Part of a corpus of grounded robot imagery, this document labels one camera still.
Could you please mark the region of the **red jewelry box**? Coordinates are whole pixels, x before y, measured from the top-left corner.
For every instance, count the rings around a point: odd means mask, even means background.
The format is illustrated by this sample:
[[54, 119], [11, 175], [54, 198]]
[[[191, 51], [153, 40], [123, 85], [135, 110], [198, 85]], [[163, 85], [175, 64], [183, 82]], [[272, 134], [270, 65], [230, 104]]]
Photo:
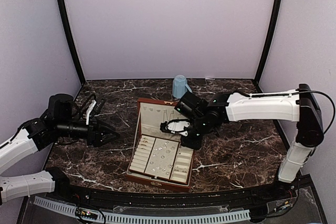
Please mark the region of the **red jewelry box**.
[[[135, 147], [140, 140], [142, 135], [148, 135], [152, 137], [160, 138], [160, 125], [165, 121], [170, 121], [173, 119], [186, 119], [183, 115], [178, 113], [174, 107], [176, 106], [175, 102], [163, 101], [163, 100], [153, 100], [148, 98], [139, 98], [137, 101], [138, 105], [138, 120], [135, 130], [134, 143], [133, 143], [133, 152], [131, 158], [135, 152]], [[182, 130], [170, 130], [172, 132], [181, 132]], [[129, 181], [158, 187], [162, 189], [167, 189], [171, 191], [178, 191], [186, 193], [191, 187], [191, 178], [192, 178], [192, 166], [190, 170], [190, 176], [187, 181], [187, 184], [178, 184], [173, 182], [167, 182], [161, 179], [151, 179], [148, 176], [139, 175], [134, 172], [131, 172], [128, 169], [126, 171], [126, 178]]]

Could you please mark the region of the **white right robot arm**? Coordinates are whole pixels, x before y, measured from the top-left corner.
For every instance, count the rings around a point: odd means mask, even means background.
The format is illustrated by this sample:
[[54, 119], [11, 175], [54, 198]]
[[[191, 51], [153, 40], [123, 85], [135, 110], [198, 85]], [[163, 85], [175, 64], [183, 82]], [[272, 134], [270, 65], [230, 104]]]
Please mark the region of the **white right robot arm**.
[[268, 187], [273, 200], [287, 193], [288, 184], [324, 140], [321, 110], [307, 84], [278, 93], [217, 93], [210, 101], [186, 92], [175, 110], [184, 118], [162, 122], [160, 130], [179, 134], [182, 145], [194, 150], [201, 148], [204, 135], [216, 133], [222, 124], [244, 120], [295, 122], [297, 135], [279, 167], [277, 181]]

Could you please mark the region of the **red jewelry display tray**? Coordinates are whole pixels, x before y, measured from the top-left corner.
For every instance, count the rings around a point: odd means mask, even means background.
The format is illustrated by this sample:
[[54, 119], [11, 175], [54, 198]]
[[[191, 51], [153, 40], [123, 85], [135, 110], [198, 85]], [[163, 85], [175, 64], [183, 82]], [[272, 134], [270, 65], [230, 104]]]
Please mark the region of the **red jewelry display tray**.
[[175, 140], [142, 135], [129, 170], [151, 179], [187, 184], [194, 151]]

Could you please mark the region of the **light blue faceted mug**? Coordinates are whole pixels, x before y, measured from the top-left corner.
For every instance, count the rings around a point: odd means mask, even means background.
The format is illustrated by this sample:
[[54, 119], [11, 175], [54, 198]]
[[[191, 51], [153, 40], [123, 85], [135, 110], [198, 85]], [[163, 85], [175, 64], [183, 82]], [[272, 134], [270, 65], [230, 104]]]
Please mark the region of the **light blue faceted mug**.
[[187, 83], [187, 78], [184, 75], [177, 75], [173, 79], [172, 95], [174, 98], [180, 99], [186, 92], [192, 93], [190, 86]]

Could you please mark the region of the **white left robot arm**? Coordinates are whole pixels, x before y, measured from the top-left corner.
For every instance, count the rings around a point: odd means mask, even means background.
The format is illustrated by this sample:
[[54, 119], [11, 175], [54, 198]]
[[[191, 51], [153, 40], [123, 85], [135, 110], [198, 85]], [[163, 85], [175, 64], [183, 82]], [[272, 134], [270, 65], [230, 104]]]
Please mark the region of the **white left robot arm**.
[[[104, 98], [97, 99], [92, 94], [82, 106], [77, 106], [69, 94], [52, 95], [48, 108], [40, 117], [21, 124], [16, 133], [1, 144], [1, 172], [63, 137], [70, 138], [73, 143], [85, 140], [87, 146], [93, 147], [119, 139], [120, 134], [113, 126], [95, 117], [105, 102]], [[74, 197], [69, 178], [58, 167], [34, 174], [1, 177], [1, 204], [41, 193], [55, 193], [63, 201]]]

